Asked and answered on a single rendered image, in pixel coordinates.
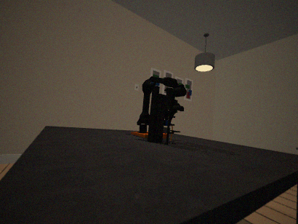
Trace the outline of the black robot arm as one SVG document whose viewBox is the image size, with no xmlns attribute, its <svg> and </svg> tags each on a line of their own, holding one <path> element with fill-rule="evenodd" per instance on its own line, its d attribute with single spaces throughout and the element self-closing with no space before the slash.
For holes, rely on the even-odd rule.
<svg viewBox="0 0 298 224">
<path fill-rule="evenodd" d="M 153 82 L 151 84 L 151 82 Z M 186 88 L 185 85 L 181 84 L 179 85 L 177 83 L 176 79 L 166 77 L 166 78 L 158 78 L 155 76 L 151 76 L 148 80 L 146 80 L 142 84 L 142 91 L 144 93 L 144 98 L 143 98 L 143 107 L 142 107 L 142 113 L 140 114 L 140 118 L 137 122 L 137 125 L 140 125 L 140 131 L 139 133 L 148 133 L 147 132 L 147 125 L 149 125 L 149 120 L 150 120 L 150 114 L 148 113 L 149 111 L 149 104 L 150 104 L 150 94 L 152 92 L 153 87 L 157 83 L 161 83 L 167 88 L 164 90 L 166 91 L 166 96 L 170 96 L 172 93 L 172 97 L 182 97 L 186 96 Z M 168 88 L 172 87 L 172 88 Z"/>
</svg>

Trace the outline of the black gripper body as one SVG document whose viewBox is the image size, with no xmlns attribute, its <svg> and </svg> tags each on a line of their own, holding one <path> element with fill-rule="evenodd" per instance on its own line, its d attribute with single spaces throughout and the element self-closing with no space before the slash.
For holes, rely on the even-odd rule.
<svg viewBox="0 0 298 224">
<path fill-rule="evenodd" d="M 165 111 L 168 111 L 169 110 L 169 100 L 170 100 L 170 97 L 167 97 L 166 98 L 166 107 L 165 107 Z M 175 100 L 175 97 L 172 97 L 172 100 Z M 183 106 L 180 106 L 180 105 L 174 105 L 174 102 L 172 102 L 172 108 L 176 108 L 176 110 L 172 110 L 171 111 L 184 111 L 184 108 Z"/>
</svg>

